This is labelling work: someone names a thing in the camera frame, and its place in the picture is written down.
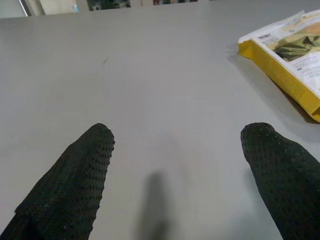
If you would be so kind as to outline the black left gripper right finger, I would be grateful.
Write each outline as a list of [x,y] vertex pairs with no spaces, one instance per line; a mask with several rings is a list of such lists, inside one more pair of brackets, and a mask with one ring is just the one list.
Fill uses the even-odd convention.
[[243,155],[283,240],[320,240],[320,162],[266,122],[240,132]]

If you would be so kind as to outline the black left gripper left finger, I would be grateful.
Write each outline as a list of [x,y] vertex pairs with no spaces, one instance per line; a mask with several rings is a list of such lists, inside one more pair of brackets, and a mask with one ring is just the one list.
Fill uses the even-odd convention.
[[92,125],[36,182],[0,240],[89,240],[114,147],[112,131]]

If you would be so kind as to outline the yellow white snack packet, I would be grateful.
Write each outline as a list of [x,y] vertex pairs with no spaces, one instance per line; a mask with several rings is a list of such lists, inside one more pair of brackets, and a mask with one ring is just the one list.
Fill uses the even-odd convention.
[[238,53],[320,123],[320,9],[300,11],[242,36]]

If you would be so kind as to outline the glass door cabinet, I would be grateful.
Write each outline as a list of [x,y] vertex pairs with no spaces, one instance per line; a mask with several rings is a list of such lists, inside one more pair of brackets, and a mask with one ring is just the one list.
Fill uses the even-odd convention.
[[198,3],[212,0],[15,0],[27,16],[61,15],[112,9]]

